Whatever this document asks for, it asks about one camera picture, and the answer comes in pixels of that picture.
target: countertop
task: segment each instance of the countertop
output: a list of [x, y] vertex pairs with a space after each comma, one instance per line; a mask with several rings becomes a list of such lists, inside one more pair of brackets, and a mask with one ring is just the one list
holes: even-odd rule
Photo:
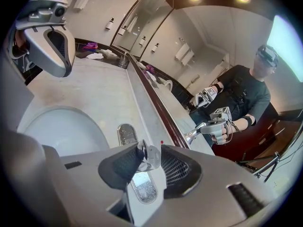
[[[35, 97], [23, 115], [18, 132], [23, 132], [48, 108], [69, 106], [82, 110], [95, 121], [111, 148], [119, 146], [117, 128], [122, 123], [135, 128], [138, 140], [151, 143], [125, 69], [101, 61], [75, 58], [68, 77], [55, 78], [42, 71], [27, 87]], [[154, 203], [140, 203], [131, 184], [127, 187], [136, 226], [141, 226], [163, 201], [164, 171], [159, 167], [150, 173], [158, 189]]]
[[[170, 115], [175, 120], [176, 124], [180, 128], [183, 134], [190, 132], [196, 127], [196, 124], [191, 119], [187, 111], [183, 108], [181, 103], [175, 98], [175, 96], [163, 85], [157, 83], [158, 88], [155, 88], [159, 98], [166, 106]], [[192, 150], [202, 152], [205, 154], [213, 155], [214, 152], [212, 148], [209, 146], [203, 135], [198, 135], [195, 140], [190, 145]]]

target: soap bottle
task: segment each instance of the soap bottle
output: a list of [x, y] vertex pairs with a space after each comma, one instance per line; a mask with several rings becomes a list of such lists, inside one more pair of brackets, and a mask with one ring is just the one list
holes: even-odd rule
[[139, 45], [143, 46], [145, 43], [145, 36], [140, 40]]
[[119, 29], [118, 34], [123, 35], [124, 32], [125, 32], [125, 30], [126, 30], [126, 27], [127, 27], [126, 25], [125, 25], [124, 27], [121, 27], [121, 28]]
[[107, 23], [105, 29], [108, 29], [108, 30], [111, 29], [113, 24], [114, 24], [114, 18], [112, 17], [112, 19]]
[[156, 52], [156, 49], [158, 48], [158, 46], [159, 46], [159, 43], [155, 44], [155, 45], [153, 46], [153, 48], [151, 49], [151, 51], [152, 51], [152, 52]]

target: folded towel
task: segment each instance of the folded towel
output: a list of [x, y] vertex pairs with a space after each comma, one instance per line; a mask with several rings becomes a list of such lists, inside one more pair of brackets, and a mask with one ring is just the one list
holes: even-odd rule
[[139, 67], [141, 67], [142, 69], [146, 69], [146, 66], [144, 66], [141, 62], [138, 62], [137, 65], [138, 65]]
[[85, 51], [85, 52], [81, 52], [81, 53], [77, 53], [76, 56], [78, 58], [86, 58], [88, 55], [93, 54], [92, 51]]
[[138, 19], [138, 16], [135, 16], [132, 21], [129, 23], [129, 25], [127, 26], [127, 32], [131, 32], [132, 29], [134, 28], [134, 25], [137, 23], [137, 19]]
[[88, 55], [86, 58], [92, 59], [92, 60], [100, 60], [100, 59], [103, 59], [103, 55], [98, 54], [98, 53], [93, 53], [93, 54]]
[[156, 77], [154, 76], [154, 75], [152, 75], [149, 71], [146, 71], [147, 72], [147, 74], [151, 77], [151, 79], [153, 80], [153, 81], [157, 81], [157, 79], [156, 79]]
[[183, 65], [186, 65], [189, 60], [194, 56], [194, 52], [193, 51], [189, 51], [186, 56], [184, 56], [183, 60], [181, 61]]
[[105, 56], [105, 58], [110, 58], [110, 59], [118, 59], [119, 58], [119, 56], [117, 56], [111, 50], [103, 50], [103, 49], [101, 49], [99, 52], [102, 53]]
[[182, 47], [180, 48], [180, 50], [177, 52], [175, 56], [176, 59], [180, 61], [183, 58], [183, 56], [188, 52], [188, 50], [189, 50], [188, 44], [182, 45]]

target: sink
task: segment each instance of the sink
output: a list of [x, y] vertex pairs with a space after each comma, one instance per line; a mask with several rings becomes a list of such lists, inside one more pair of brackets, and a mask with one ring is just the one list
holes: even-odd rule
[[42, 145], [54, 147], [61, 157], [109, 149], [98, 125], [72, 107], [56, 107], [41, 113], [23, 133]]

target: faucet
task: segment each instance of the faucet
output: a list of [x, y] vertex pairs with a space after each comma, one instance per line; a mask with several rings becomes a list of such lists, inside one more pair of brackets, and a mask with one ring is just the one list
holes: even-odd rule
[[155, 146], [148, 146], [145, 140], [141, 140], [137, 145], [138, 154], [143, 154], [144, 158], [138, 172], [149, 172], [157, 169], [161, 165], [161, 152]]
[[195, 127], [191, 132], [184, 134], [185, 139], [188, 141], [189, 144], [193, 142], [193, 140], [200, 134], [200, 128], [205, 127], [206, 123], [201, 123], [197, 127]]

